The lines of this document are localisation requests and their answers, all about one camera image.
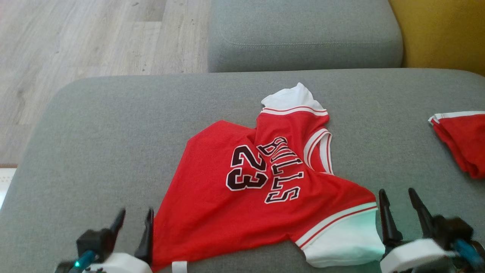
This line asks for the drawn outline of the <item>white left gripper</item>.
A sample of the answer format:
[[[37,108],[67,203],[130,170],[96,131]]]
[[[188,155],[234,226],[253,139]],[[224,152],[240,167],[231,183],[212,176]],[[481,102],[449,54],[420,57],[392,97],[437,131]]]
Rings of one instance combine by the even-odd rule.
[[[114,248],[119,231],[123,227],[126,209],[121,208],[108,228],[108,245]],[[149,265],[153,260],[153,220],[154,209],[149,208],[144,219],[144,233],[135,256],[127,253],[112,253],[104,262],[93,263],[87,273],[152,273]]]

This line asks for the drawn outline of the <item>white floor mat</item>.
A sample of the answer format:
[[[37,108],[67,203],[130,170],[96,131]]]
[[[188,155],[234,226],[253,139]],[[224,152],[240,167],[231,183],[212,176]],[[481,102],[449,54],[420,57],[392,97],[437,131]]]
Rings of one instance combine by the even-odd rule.
[[[0,209],[5,201],[16,168],[0,168]]]

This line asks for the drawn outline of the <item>red Bulls 23 jersey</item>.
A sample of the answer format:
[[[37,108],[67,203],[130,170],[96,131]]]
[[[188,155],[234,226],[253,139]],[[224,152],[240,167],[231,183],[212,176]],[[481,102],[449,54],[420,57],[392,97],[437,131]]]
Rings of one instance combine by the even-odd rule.
[[[327,110],[301,83],[261,103],[255,128],[221,120],[187,142],[155,216],[153,271],[285,240],[317,268],[382,258],[374,194],[334,175]]]

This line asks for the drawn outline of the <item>small grey sofa cushion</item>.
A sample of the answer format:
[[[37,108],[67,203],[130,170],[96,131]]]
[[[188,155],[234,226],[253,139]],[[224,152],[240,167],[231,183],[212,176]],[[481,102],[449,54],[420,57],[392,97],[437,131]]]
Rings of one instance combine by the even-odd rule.
[[[209,72],[385,69],[402,56],[388,0],[212,0]]]

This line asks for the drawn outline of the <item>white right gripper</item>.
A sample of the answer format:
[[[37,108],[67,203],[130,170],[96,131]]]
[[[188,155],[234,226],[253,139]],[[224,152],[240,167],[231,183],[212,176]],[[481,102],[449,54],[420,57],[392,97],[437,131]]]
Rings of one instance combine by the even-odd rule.
[[[433,218],[414,188],[408,189],[411,204],[417,212],[423,238],[435,235]],[[456,257],[456,252],[444,250],[433,239],[419,239],[402,244],[402,233],[397,229],[390,211],[390,201],[386,191],[379,190],[379,209],[382,226],[383,244],[391,250],[380,262],[382,273],[401,273],[407,270],[418,272],[444,270],[450,268],[450,259]]]

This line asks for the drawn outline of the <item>yellow sofa cushion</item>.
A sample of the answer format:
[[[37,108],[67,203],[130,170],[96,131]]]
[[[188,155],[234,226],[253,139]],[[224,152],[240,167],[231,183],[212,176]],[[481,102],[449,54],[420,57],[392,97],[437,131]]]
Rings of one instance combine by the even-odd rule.
[[[389,0],[404,44],[403,67],[485,76],[485,0]]]

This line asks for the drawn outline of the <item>red shorts with white trim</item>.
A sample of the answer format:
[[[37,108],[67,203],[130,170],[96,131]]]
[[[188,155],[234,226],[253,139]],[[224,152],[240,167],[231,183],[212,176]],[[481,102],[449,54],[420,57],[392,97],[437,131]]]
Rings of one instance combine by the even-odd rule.
[[[428,121],[459,168],[473,179],[485,179],[485,111],[437,113]]]

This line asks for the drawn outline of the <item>large grey sofa seat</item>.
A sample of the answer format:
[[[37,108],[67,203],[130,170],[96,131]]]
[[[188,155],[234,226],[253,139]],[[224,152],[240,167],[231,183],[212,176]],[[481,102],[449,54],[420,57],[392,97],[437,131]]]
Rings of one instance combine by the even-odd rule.
[[[61,89],[36,126],[0,209],[0,273],[53,273],[76,239],[127,210],[133,253],[189,138],[218,120],[254,127],[261,100],[303,83],[329,111],[334,172],[384,188],[406,240],[421,236],[408,188],[459,216],[485,246],[485,180],[463,173],[428,123],[485,111],[485,77],[445,69],[338,69],[99,77]]]

